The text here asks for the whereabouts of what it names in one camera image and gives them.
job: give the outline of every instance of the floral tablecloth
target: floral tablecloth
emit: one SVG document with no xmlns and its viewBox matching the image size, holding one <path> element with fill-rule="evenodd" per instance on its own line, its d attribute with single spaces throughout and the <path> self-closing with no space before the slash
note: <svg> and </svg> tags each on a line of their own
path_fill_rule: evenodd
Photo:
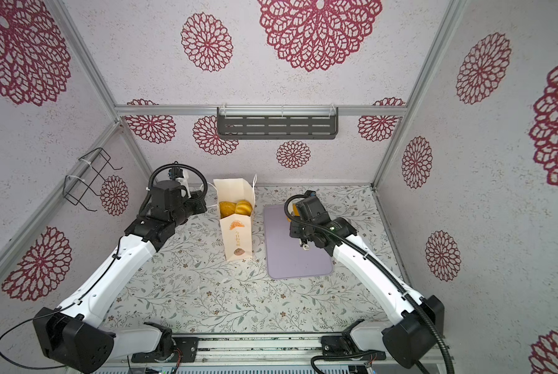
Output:
<svg viewBox="0 0 558 374">
<path fill-rule="evenodd" d="M 227 262 L 215 208 L 177 228 L 113 303 L 105 328 L 157 322 L 174 332 L 333 332 L 359 318 L 387 320 L 377 301 L 343 265 L 329 276 L 272 280 L 267 275 L 263 212 L 315 190 L 332 217 L 345 217 L 398 276 L 369 186 L 256 187 L 254 257 Z M 207 204 L 215 204 L 209 190 Z"/>
</svg>

